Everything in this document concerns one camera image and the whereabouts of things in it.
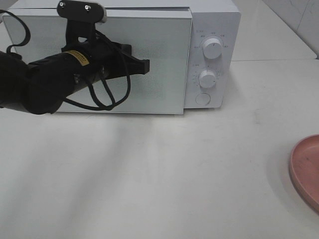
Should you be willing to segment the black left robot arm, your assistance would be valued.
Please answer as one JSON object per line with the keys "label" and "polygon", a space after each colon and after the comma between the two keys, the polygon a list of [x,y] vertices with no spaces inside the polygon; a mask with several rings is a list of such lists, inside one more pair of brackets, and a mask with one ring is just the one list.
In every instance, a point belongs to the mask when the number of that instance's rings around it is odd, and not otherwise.
{"label": "black left robot arm", "polygon": [[34,115],[53,114],[63,103],[110,111],[131,91],[131,76],[145,75],[150,61],[131,55],[130,45],[98,39],[69,45],[61,53],[26,64],[0,54],[0,106]]}

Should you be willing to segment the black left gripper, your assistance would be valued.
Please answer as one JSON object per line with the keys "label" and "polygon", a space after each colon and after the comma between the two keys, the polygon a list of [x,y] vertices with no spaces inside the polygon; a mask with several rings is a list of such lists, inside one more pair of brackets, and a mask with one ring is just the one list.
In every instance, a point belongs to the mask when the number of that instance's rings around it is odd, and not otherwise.
{"label": "black left gripper", "polygon": [[108,39],[67,41],[61,51],[61,87],[86,87],[86,81],[93,84],[150,71],[149,59],[134,57],[130,44]]}

